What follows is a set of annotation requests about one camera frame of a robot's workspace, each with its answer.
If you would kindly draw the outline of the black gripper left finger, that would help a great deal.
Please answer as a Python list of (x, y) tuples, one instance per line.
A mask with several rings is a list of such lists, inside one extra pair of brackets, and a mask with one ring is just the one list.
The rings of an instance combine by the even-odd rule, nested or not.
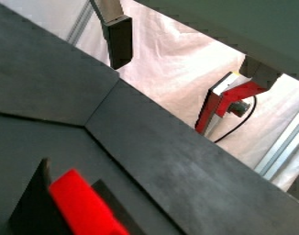
[(124, 14), (120, 0), (89, 0), (101, 23), (110, 67), (116, 70), (132, 59), (132, 18)]

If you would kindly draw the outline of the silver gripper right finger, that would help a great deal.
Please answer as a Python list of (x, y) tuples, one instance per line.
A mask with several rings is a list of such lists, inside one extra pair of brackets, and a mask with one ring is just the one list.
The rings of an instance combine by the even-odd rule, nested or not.
[(280, 75), (280, 71), (245, 56), (238, 71), (228, 72), (208, 89), (194, 130), (206, 135), (226, 112), (241, 116), (246, 110), (242, 100), (268, 91)]

